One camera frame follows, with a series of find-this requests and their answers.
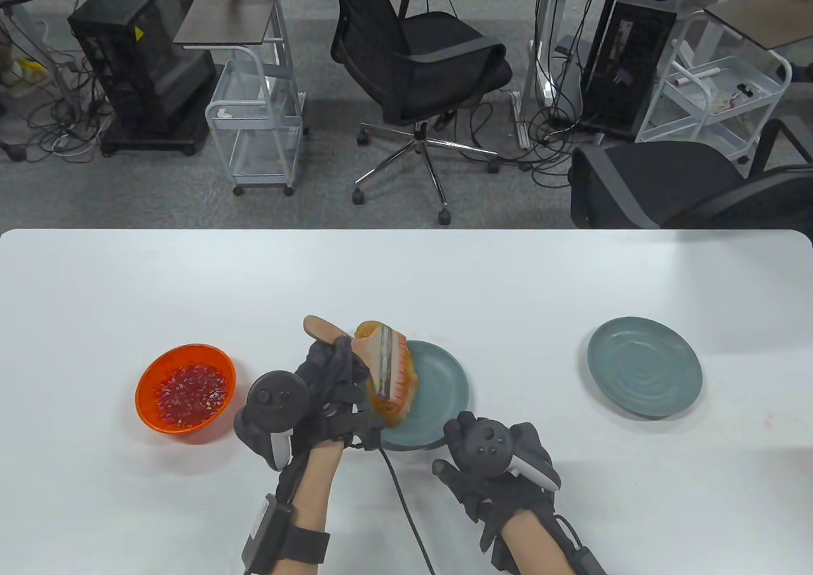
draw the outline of teal plate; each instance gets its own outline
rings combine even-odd
[[[596,329],[587,363],[604,395],[651,420],[688,409],[703,386],[700,361],[686,340],[637,316],[613,319]]]
[[[381,432],[387,450],[431,450],[445,444],[443,425],[468,409],[468,380],[458,361],[444,349],[407,340],[415,361],[418,392],[403,423]]]

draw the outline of chrome chair base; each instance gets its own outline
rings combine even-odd
[[[361,130],[358,132],[356,141],[358,145],[367,145],[370,142],[369,136],[371,133],[383,135],[385,137],[398,137],[399,139],[406,139],[406,145],[390,154],[383,162],[381,162],[372,170],[365,172],[361,177],[355,180],[355,189],[353,191],[353,203],[361,205],[364,203],[364,192],[360,188],[363,181],[368,180],[377,172],[383,171],[387,166],[391,165],[398,158],[402,157],[408,151],[415,150],[424,159],[429,176],[432,178],[432,183],[435,186],[435,191],[438,192],[438,197],[441,200],[441,210],[438,212],[438,223],[441,226],[449,226],[451,223],[451,214],[449,212],[449,201],[447,195],[443,191],[443,185],[435,172],[435,166],[432,164],[432,158],[429,156],[429,147],[437,147],[440,149],[451,151],[462,151],[470,154],[479,154],[487,159],[495,159],[497,157],[496,151],[484,150],[479,147],[472,147],[471,145],[462,145],[461,143],[451,142],[451,140],[430,139],[426,136],[427,122],[422,121],[415,124],[414,133],[405,133],[403,130],[395,130],[394,128],[386,128],[384,126],[377,126],[372,124],[364,124],[362,122]]]

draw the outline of black glove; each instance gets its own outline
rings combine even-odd
[[[517,511],[523,509],[537,514],[540,522],[543,517],[549,520],[561,532],[554,519],[554,494],[552,492],[541,489],[525,477],[515,477],[511,473],[503,473],[498,477],[487,479],[471,470],[470,465],[466,462],[462,445],[468,430],[475,422],[473,413],[460,412],[456,419],[452,419],[444,425],[445,439],[452,459],[458,468],[447,461],[438,459],[432,463],[432,473],[438,476],[439,480],[455,494],[456,499],[464,505],[466,515],[473,522],[482,520],[485,523],[483,535],[480,538],[480,549],[485,552],[499,537],[506,522],[511,520]],[[514,425],[511,427],[511,431],[514,432],[519,427],[520,425]],[[537,450],[539,455],[552,465],[551,456],[548,455],[545,448],[538,445]],[[497,549],[500,552],[505,549],[501,539],[495,547],[495,557]]]
[[[296,375],[305,381],[311,404],[293,428],[294,458],[328,440],[349,445],[353,436],[366,450],[380,447],[384,422],[369,404],[365,383],[370,370],[352,351],[349,337],[340,337],[333,345],[314,342]]]

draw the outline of computer tower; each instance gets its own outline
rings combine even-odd
[[[206,50],[172,40],[192,0],[87,0],[68,18],[125,130],[171,133],[215,78]]]

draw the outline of office chair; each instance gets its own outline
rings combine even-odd
[[[459,107],[473,107],[482,96],[511,81],[506,49],[483,37],[458,18],[434,11],[407,18],[410,0],[401,0],[398,14],[389,0],[339,0],[339,22],[331,57],[343,64],[353,79],[381,105],[384,122],[412,126],[407,133],[362,124],[358,145],[369,143],[370,133],[388,133],[407,139],[397,150],[355,181],[353,203],[364,203],[360,185],[410,150],[421,154],[438,197],[438,222],[451,222],[449,203],[429,157],[428,147],[480,154],[493,159],[496,152],[427,136],[427,122],[436,116],[448,121]]]
[[[765,165],[783,132],[806,165]],[[567,178],[577,227],[795,229],[813,241],[813,133],[796,116],[765,125],[748,177],[697,142],[573,151]]]

